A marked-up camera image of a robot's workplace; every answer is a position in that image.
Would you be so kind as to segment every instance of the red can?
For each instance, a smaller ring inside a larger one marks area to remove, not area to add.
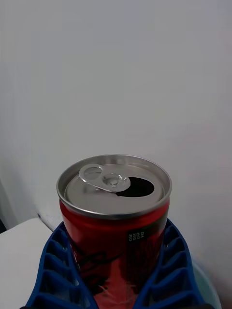
[[[131,309],[156,265],[172,183],[158,165],[129,155],[80,161],[57,191],[83,281],[100,309]]]

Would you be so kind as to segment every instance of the pull tab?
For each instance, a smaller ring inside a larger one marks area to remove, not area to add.
[[[87,184],[114,193],[128,189],[131,184],[129,177],[119,174],[116,168],[99,164],[85,165],[80,169],[79,177]]]

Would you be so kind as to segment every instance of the light blue object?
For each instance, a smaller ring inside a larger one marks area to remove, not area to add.
[[[221,303],[217,291],[207,274],[196,262],[192,261],[192,266],[198,289],[205,303],[212,305],[215,309],[221,309]]]

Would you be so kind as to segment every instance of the can opening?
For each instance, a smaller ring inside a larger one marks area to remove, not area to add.
[[[117,192],[118,197],[145,197],[155,189],[154,185],[146,179],[137,177],[129,177],[129,179],[130,187],[125,191]]]

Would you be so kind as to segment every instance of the silver can top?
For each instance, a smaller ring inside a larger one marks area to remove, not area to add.
[[[172,182],[158,165],[131,155],[109,154],[75,163],[57,182],[60,200],[85,216],[123,219],[163,205]]]

